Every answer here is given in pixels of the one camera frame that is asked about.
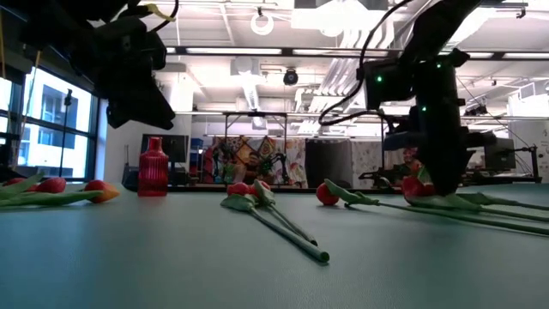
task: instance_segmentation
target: table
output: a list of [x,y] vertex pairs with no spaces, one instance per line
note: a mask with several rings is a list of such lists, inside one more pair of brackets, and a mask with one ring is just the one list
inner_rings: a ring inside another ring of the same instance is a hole
[[[481,189],[549,200],[546,185]],[[330,253],[321,265],[223,197],[124,191],[102,206],[0,213],[0,308],[547,307],[547,237],[279,194]]]

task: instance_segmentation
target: red vase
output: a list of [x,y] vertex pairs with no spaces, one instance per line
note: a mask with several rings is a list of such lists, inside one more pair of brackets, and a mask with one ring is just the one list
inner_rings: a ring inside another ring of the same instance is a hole
[[168,192],[168,156],[162,151],[162,138],[150,137],[148,149],[139,157],[140,197],[164,197]]

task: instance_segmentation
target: yellow tag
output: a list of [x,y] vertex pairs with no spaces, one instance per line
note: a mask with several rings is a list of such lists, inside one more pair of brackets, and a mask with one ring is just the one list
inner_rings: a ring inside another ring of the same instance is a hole
[[164,15],[162,12],[160,12],[160,10],[156,6],[156,4],[147,4],[145,6],[147,7],[149,12],[152,12],[153,14],[157,15],[161,19],[164,19],[164,20],[167,20],[167,21],[175,21],[175,18],[170,17],[168,15]]

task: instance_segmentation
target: monitor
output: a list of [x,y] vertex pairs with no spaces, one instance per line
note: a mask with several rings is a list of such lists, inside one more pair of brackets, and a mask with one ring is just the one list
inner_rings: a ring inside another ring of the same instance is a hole
[[484,147],[486,169],[509,171],[516,168],[515,143],[510,138],[498,138],[492,145]]
[[147,151],[150,137],[162,137],[162,151],[170,157],[170,162],[185,163],[187,161],[189,136],[143,134],[141,153]]

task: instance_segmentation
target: camera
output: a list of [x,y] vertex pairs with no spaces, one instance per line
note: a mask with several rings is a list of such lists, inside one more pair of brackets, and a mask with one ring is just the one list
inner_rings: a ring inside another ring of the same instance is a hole
[[287,86],[293,86],[298,83],[298,73],[295,72],[295,69],[287,69],[286,74],[284,75],[284,84]]

